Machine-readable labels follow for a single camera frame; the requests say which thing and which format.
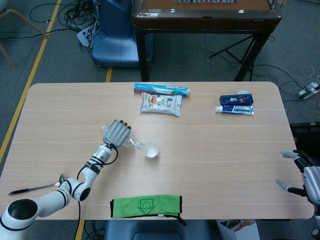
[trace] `wooden chair leg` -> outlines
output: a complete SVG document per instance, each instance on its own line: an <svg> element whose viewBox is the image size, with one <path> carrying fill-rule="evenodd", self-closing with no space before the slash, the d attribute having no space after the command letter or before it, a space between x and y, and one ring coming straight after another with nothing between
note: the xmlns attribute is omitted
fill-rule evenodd
<svg viewBox="0 0 320 240"><path fill-rule="evenodd" d="M11 57L8 55L8 53L6 52L6 50L4 49L4 47L1 45L0 43L0 51L3 53L3 55L5 56L5 58L8 60L8 62L10 63L10 65L12 67L16 67L14 61L11 59Z"/></svg>
<svg viewBox="0 0 320 240"><path fill-rule="evenodd" d="M6 9L6 11L10 14L12 14L13 16L15 16L17 19L19 19L21 22L30 25L31 27L33 27L35 30L37 30L39 33L41 33L43 36L45 36L47 39L49 38L49 35L46 34L44 31L42 31L39 27L37 27L36 25L34 25L31 21L29 21L28 19L26 19L23 15L21 15L19 12L17 12L16 10L13 9Z"/></svg>

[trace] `plastic bottle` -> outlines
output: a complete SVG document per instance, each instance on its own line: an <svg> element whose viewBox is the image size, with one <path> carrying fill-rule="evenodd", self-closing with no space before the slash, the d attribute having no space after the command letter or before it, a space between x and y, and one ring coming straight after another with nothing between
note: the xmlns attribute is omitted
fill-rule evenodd
<svg viewBox="0 0 320 240"><path fill-rule="evenodd" d="M109 125L104 125L101 127L100 133L102 136L106 133L110 126ZM145 145L140 142L134 135L129 134L129 136L124 140L122 146L130 149L139 149L141 151L144 150Z"/></svg>

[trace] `table leg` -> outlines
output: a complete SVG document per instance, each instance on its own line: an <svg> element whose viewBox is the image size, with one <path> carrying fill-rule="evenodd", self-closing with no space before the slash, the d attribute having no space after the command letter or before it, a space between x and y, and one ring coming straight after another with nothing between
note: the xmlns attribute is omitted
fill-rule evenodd
<svg viewBox="0 0 320 240"><path fill-rule="evenodd" d="M141 81L149 81L148 65L147 65L147 50L146 50L146 39L143 32L136 32L136 47L138 50L139 66Z"/></svg>
<svg viewBox="0 0 320 240"><path fill-rule="evenodd" d="M261 49L265 45L265 43L268 40L271 33L272 32L270 31L270 32L262 33L262 34L259 33L259 34L253 35L253 37L255 39L254 44L253 44L250 52L248 53L248 55L244 59L243 64L234 79L235 82L241 82L244 79L249 68L252 66L252 64L256 60L256 57L258 56L259 52L261 51Z"/></svg>

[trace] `yellow floor line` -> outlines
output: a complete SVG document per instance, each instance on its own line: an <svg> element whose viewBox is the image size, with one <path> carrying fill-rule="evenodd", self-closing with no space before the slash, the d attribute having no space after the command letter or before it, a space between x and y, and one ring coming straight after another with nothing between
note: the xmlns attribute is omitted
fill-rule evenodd
<svg viewBox="0 0 320 240"><path fill-rule="evenodd" d="M106 83L111 82L112 69L113 69L112 67L108 67L108 71L106 72L106 78L105 78Z"/></svg>
<svg viewBox="0 0 320 240"><path fill-rule="evenodd" d="M76 232L75 240L82 239L82 232L84 231L85 220L80 220L78 231Z"/></svg>
<svg viewBox="0 0 320 240"><path fill-rule="evenodd" d="M52 13L52 17L51 17L51 21L49 23L49 26L48 28L46 29L46 32L50 32L51 29L52 29L52 26L55 22L55 18L57 16L57 13L58 13L58 8L59 8L59 5L56 5L55 8L54 8L54 11ZM19 114L21 112L21 109L24 105L24 102L25 102L25 99L26 99L26 96L27 96L27 93L28 93L28 90L31 86L31 83L32 83L32 80L34 79L34 76L36 74L36 71L37 71L37 68L38 68L38 65L39 65L39 62L40 62L40 59L42 57L42 54L45 50L45 47L46 47L46 44L47 44L47 41L48 39L44 37L43 41L42 41L42 44L41 44L41 47L39 49L39 52L38 52L38 55L36 56L36 59L34 61L34 64L33 64L33 67L32 67L32 70L31 70L31 73L29 75L29 78L25 84L25 87L24 87L24 90L22 92L22 95L21 95L21 98L20 98L20 101L18 103L18 106L16 107L15 109L15 112L13 114L13 117L12 117L12 120L11 120L11 123L9 125L9 128L8 128L8 131L6 132L5 134L5 137L4 137L4 140L3 140L3 143L1 145L1 148L0 148L0 163L2 161L2 159L4 158L4 155L5 155L5 151L7 149L7 146L8 146L8 143L9 143L9 140L11 138L11 135L14 131L14 128L15 128L15 125L17 123L17 120L18 120L18 117L19 117Z"/></svg>

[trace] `green cloth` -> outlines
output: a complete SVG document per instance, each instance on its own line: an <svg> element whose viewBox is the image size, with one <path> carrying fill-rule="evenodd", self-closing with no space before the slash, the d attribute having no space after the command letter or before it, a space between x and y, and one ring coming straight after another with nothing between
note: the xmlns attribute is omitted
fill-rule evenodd
<svg viewBox="0 0 320 240"><path fill-rule="evenodd" d="M182 196L178 195L115 198L110 202L110 207L112 218L162 216L182 220L180 218Z"/></svg>

